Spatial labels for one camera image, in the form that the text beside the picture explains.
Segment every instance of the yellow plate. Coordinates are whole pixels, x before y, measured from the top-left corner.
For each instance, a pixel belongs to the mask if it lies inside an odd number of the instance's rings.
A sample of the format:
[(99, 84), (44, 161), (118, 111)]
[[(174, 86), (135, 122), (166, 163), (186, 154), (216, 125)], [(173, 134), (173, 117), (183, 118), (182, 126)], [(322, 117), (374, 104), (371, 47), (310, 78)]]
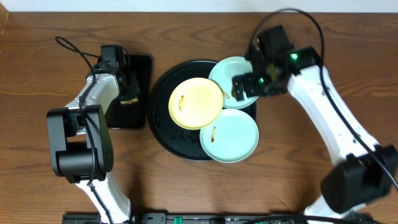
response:
[(211, 124), (223, 109), (223, 94), (207, 78), (191, 78), (174, 89), (169, 99), (169, 113), (180, 127), (196, 130)]

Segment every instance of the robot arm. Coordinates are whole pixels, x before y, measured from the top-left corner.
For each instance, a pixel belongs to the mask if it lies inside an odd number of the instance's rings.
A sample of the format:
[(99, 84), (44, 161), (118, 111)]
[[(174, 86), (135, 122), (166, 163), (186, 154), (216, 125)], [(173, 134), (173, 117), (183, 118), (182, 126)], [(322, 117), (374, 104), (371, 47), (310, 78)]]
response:
[[(316, 51), (312, 47), (295, 50), (282, 26), (265, 30), (257, 40), (258, 47), (252, 45), (246, 56), (253, 72), (233, 78), (232, 95), (239, 100), (243, 99), (244, 92), (247, 97), (289, 92), (318, 129), (335, 166), (321, 183), (322, 196), (305, 210), (305, 214), (343, 218), (350, 210), (387, 195), (391, 187), (388, 176), (357, 142), (326, 97)], [(381, 147), (358, 123), (337, 93), (325, 67), (323, 79), (344, 119), (394, 175), (398, 163), (394, 146)]]
[(127, 79), (131, 72), (124, 64), (123, 50), (118, 45), (101, 47), (101, 59), (95, 67), (96, 83), (84, 99), (84, 110), (88, 117), (91, 135), (95, 145), (96, 169), (94, 180), (87, 185), (93, 168), (93, 155), (89, 141), (73, 142), (69, 137), (85, 134), (79, 101), (80, 96), (92, 84), (89, 74), (86, 85), (79, 95), (64, 108), (52, 109), (47, 113), (47, 127), (53, 171), (66, 177), (69, 183), (84, 190), (101, 214), (102, 223), (129, 223), (131, 202), (120, 191), (114, 178), (113, 147), (104, 114), (115, 99), (128, 100), (132, 91), (139, 90)]
[[(374, 146), (379, 143), (355, 119), (331, 83), (325, 67), (323, 67), (323, 76), (330, 95), (338, 105), (339, 110), (362, 140), (374, 151)], [(317, 65), (302, 69), (298, 75), (291, 75), (287, 89), (304, 108), (318, 129), (334, 166), (345, 161), (348, 154), (354, 154), (356, 157), (367, 154), (366, 150), (356, 142), (325, 96), (320, 84), (319, 67)]]

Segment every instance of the wood grain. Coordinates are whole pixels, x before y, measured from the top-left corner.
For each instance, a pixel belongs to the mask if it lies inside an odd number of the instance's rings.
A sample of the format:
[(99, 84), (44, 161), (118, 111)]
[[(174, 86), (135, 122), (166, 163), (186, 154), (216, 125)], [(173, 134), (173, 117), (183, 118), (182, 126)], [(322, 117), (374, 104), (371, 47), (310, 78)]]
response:
[[(326, 41), (336, 89), (359, 122), (385, 145), (398, 143), (398, 15), (314, 14)], [(100, 53), (119, 44), (154, 57), (151, 86), (174, 65), (242, 55), (264, 14), (12, 13), (0, 41), (0, 223), (60, 223), (66, 212), (94, 212), (88, 197), (50, 165), (45, 115), (70, 102), (85, 84), (85, 62), (55, 41)], [(296, 48), (318, 48), (306, 18), (284, 14)], [(139, 212), (200, 213), (301, 211), (320, 194), (332, 169), (327, 149), (304, 110), (290, 96), (260, 98), (260, 141), (242, 162), (192, 162), (163, 149), (146, 126), (109, 130), (114, 171)], [(398, 196), (366, 209), (397, 223)]]
[(8, 15), (9, 13), (7, 9), (0, 3), (0, 39), (4, 33), (4, 28), (7, 24)]

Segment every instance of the green led light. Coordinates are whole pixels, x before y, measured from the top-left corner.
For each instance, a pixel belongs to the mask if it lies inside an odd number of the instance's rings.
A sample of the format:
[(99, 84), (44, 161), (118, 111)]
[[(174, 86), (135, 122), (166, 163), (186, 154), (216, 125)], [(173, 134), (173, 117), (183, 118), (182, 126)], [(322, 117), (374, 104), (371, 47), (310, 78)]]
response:
[(299, 57), (297, 54), (290, 54), (290, 56), (292, 57), (293, 60), (297, 60)]

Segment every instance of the green switch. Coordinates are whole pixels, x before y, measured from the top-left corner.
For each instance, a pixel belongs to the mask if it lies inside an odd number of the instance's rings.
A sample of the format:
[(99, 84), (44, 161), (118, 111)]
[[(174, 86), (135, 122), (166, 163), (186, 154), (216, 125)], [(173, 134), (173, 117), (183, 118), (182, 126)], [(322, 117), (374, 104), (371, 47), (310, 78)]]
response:
[(182, 217), (174, 217), (174, 224), (182, 224)]

